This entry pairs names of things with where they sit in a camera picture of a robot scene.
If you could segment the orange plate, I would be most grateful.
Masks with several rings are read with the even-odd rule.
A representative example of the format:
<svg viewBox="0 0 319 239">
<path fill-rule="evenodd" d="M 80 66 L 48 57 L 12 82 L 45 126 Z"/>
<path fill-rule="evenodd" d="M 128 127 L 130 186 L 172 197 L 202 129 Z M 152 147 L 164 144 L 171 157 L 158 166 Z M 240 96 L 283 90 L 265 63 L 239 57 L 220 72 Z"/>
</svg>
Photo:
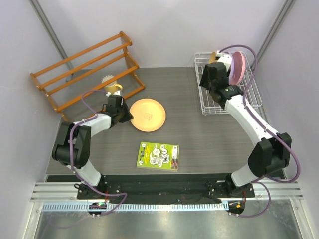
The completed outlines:
<svg viewBox="0 0 319 239">
<path fill-rule="evenodd" d="M 166 120 L 166 112 L 162 104 L 149 98 L 134 102 L 130 113 L 133 115 L 132 125 L 143 132 L 153 132 L 160 129 Z"/>
<path fill-rule="evenodd" d="M 219 51 L 212 52 L 211 55 L 210 55 L 208 63 L 209 64 L 215 63 L 215 62 L 218 61 L 219 58 L 220 58 L 220 52 Z"/>
</svg>

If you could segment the pink plate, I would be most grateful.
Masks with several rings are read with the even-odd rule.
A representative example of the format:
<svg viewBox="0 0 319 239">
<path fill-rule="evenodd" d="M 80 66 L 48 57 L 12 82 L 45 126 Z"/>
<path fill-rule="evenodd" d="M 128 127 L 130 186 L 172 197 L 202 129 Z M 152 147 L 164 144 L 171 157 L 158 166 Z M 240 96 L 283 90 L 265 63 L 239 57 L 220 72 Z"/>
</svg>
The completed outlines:
<svg viewBox="0 0 319 239">
<path fill-rule="evenodd" d="M 232 63 L 231 63 L 231 71 L 229 74 L 229 84 L 230 85 L 238 85 L 245 73 L 246 62 L 244 55 L 236 51 L 232 54 Z"/>
</svg>

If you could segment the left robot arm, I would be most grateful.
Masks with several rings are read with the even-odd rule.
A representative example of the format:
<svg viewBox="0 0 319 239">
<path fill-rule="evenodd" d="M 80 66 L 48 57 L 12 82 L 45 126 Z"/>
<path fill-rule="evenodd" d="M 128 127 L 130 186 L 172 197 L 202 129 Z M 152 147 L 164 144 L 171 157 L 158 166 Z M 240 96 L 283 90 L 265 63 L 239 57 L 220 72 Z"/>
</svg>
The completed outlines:
<svg viewBox="0 0 319 239">
<path fill-rule="evenodd" d="M 63 122 L 54 143 L 52 158 L 68 167 L 89 187 L 89 193 L 96 199 L 106 193 L 102 174 L 91 163 L 91 138 L 102 131 L 133 119 L 124 98 L 117 91 L 108 95 L 103 109 L 93 117 L 78 122 Z"/>
</svg>

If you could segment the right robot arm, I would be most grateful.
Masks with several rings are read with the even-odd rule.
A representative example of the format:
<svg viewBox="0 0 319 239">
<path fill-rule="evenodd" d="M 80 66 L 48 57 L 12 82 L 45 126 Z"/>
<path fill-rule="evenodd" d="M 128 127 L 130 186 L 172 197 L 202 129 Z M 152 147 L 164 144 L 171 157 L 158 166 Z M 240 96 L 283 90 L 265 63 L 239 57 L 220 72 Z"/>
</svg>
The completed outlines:
<svg viewBox="0 0 319 239">
<path fill-rule="evenodd" d="M 247 164 L 226 176 L 225 191 L 229 196 L 241 195 L 251 182 L 289 165 L 291 137 L 266 126 L 242 90 L 229 84 L 223 63 L 205 65 L 199 86 L 208 90 L 212 99 L 236 119 L 254 146 Z"/>
</svg>

